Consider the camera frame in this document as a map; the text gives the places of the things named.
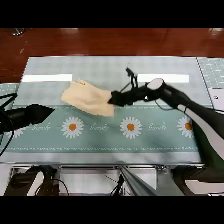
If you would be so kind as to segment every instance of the folded cloth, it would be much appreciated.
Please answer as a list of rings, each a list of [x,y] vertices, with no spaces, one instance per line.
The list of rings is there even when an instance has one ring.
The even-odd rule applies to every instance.
[[[110,98],[110,91],[96,88],[80,80],[71,82],[61,100],[93,115],[114,116],[114,106],[107,103]]]

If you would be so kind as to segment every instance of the red-brown floor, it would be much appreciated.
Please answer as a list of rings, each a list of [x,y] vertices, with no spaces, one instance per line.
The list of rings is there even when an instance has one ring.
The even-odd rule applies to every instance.
[[[222,28],[0,28],[0,82],[19,82],[30,56],[224,57]]]

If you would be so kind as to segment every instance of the beige cloth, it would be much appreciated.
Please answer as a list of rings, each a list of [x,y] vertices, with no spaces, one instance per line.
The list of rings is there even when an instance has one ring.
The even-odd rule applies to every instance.
[[[114,106],[107,103],[110,98],[110,91],[80,80],[71,82],[61,100],[93,115],[114,116]]]

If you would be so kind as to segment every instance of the white flower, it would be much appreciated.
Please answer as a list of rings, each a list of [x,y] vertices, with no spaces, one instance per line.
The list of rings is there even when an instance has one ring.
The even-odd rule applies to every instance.
[[[189,138],[194,138],[192,121],[188,117],[182,117],[178,121],[178,130],[182,131],[182,135]]]
[[[22,135],[23,131],[25,131],[25,130],[26,130],[26,128],[20,128],[20,129],[15,130],[13,138],[17,138],[20,135]],[[6,132],[5,134],[8,136],[8,138],[10,138],[11,135],[12,135],[12,132],[11,131],[10,132]]]
[[[77,117],[69,117],[63,122],[62,131],[64,132],[63,135],[66,135],[66,138],[70,137],[75,138],[82,134],[83,130],[83,122]]]
[[[136,136],[139,136],[141,134],[142,125],[138,119],[135,119],[134,117],[126,117],[121,122],[121,131],[123,131],[123,135],[126,136],[126,138],[135,138]]]

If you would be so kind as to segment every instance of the table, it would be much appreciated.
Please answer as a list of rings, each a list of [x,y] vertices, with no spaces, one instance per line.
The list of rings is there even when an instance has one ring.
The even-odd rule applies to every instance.
[[[28,60],[23,77],[37,75],[40,79],[44,79],[47,75],[72,74],[73,80],[81,78],[99,88],[112,91],[120,90],[129,81],[125,72],[127,66],[136,73],[187,74],[190,77],[189,83],[172,85],[185,92],[197,103],[205,106],[212,105],[197,59],[194,57],[31,57]],[[87,115],[60,100],[60,96],[68,88],[69,83],[69,81],[20,83],[18,97],[13,104],[13,108],[38,103],[53,107],[56,110],[54,114],[52,113],[51,118],[49,117],[49,120],[46,120],[44,126],[29,127],[29,132],[26,131],[25,134],[24,131],[20,138],[12,141],[0,161],[48,164],[197,164],[201,162],[194,141],[181,138],[183,136],[176,128],[177,123],[174,123],[185,117],[181,112],[164,112],[159,110],[154,102],[137,102],[131,108],[116,108],[115,114],[117,114],[117,117],[115,116],[115,120],[105,121],[105,118]],[[162,101],[159,100],[158,103],[165,107]],[[126,142],[129,139],[122,136],[119,131],[114,131],[115,129],[118,130],[120,124],[118,121],[122,121],[122,116],[126,116],[127,111],[130,111],[129,114],[132,117],[137,117],[140,113],[139,120],[142,119],[141,117],[147,117],[149,113],[152,117],[150,121],[141,120],[144,123],[144,135],[141,134],[141,141],[140,138],[136,138],[136,141],[129,143],[128,147]],[[76,114],[86,122],[86,133],[82,135],[82,140],[81,137],[79,138],[80,142],[82,141],[81,145],[77,141],[64,143],[61,138],[62,135],[59,136],[61,123],[63,119],[66,119],[66,113],[68,116]],[[52,124],[49,124],[49,122],[52,122],[52,127],[55,127],[54,134],[50,132],[52,129],[49,126]],[[99,123],[102,127],[105,122],[112,127],[111,130],[113,129],[110,135],[102,134],[102,138],[98,134],[94,134],[92,138],[86,137],[86,134],[88,136],[92,135],[90,132],[94,130],[94,123]],[[43,140],[46,136],[50,139],[49,141]],[[35,144],[32,144],[35,146],[28,144],[29,139],[34,139],[32,141]],[[91,146],[92,148],[90,148],[89,145],[91,144],[88,145],[88,142],[85,142],[86,139],[91,144],[97,144],[97,146]]]

